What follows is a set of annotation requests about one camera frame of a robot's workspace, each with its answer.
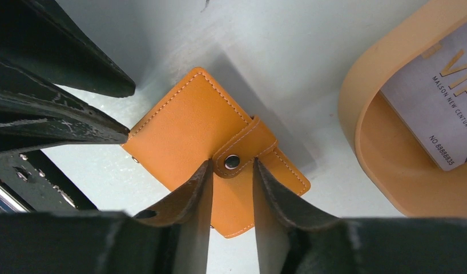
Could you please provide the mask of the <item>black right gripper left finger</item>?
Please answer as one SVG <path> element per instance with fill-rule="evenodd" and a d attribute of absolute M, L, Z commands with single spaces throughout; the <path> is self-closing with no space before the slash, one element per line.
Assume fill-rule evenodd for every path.
<path fill-rule="evenodd" d="M 157 203 L 123 212 L 0 214 L 0 273 L 205 273 L 213 162 Z"/>

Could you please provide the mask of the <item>orange leather card holder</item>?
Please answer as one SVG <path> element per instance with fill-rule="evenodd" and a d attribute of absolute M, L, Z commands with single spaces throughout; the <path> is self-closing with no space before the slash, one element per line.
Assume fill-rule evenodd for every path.
<path fill-rule="evenodd" d="M 212 160 L 211 225 L 225 238 L 254 226 L 255 159 L 295 194 L 311 187 L 261 119 L 245 112 L 201 67 L 193 68 L 133 126 L 123 149 L 170 191 Z"/>

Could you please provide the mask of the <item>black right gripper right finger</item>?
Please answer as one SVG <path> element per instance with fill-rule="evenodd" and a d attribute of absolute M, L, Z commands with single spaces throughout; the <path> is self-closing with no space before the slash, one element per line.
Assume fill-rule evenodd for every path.
<path fill-rule="evenodd" d="M 253 164 L 261 273 L 467 273 L 467 219 L 339 218 Z"/>

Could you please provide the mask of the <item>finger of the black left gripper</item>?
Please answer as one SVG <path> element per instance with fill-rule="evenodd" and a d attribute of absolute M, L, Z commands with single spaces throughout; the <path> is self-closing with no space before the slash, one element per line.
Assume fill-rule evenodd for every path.
<path fill-rule="evenodd" d="M 136 88 L 56 1 L 0 1 L 0 57 L 60 86 L 115 98 Z"/>
<path fill-rule="evenodd" d="M 65 144 L 123 144 L 130 130 L 0 57 L 0 156 Z"/>

